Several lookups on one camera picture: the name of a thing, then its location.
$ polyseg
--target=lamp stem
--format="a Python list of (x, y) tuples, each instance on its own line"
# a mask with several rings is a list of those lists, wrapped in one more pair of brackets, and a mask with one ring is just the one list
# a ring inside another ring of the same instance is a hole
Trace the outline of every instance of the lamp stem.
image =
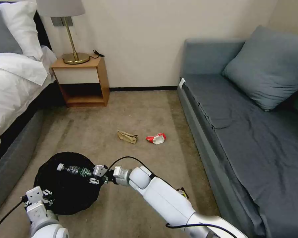
[(72, 35), (71, 35), (71, 32), (70, 32), (69, 25), (68, 25), (65, 17), (62, 17), (62, 19), (63, 19), (63, 22), (65, 23), (67, 33), (69, 34), (70, 42), (71, 42), (72, 49), (73, 49), (74, 59), (75, 60), (78, 60), (78, 54), (77, 54), (77, 52), (75, 50), (75, 46), (74, 46), (74, 43), (73, 43), (73, 39), (72, 39)]

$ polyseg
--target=white bedsheet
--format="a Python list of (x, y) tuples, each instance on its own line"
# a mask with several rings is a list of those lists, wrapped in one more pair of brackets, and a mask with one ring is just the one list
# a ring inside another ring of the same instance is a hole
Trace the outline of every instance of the white bedsheet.
[(0, 54), (0, 135), (55, 80), (49, 70), (55, 54), (45, 46), (42, 49), (42, 62), (18, 54)]

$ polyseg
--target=white pillow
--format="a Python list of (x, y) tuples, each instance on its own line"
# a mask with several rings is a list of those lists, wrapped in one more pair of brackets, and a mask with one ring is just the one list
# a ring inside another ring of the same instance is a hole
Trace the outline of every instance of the white pillow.
[(0, 11), (5, 24), (20, 45), (23, 54), (41, 60), (43, 52), (33, 20), (36, 12), (34, 2), (1, 3)]

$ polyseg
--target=wooden nightstand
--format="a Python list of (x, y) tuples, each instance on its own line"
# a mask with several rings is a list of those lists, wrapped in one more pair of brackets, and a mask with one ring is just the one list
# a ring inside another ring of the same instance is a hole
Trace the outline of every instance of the wooden nightstand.
[(107, 106), (109, 84), (103, 57), (83, 64), (65, 64), (59, 58), (51, 68), (67, 107)]

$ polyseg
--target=table lamp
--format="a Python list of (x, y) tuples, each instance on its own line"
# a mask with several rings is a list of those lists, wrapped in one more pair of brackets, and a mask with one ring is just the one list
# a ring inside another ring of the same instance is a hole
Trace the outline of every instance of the table lamp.
[(64, 63), (80, 64), (89, 61), (90, 57), (88, 54), (76, 52), (71, 32), (65, 18), (79, 16), (85, 13), (81, 0), (36, 0), (36, 2), (40, 15), (47, 17), (62, 17), (73, 49), (72, 54), (64, 54), (62, 56)]

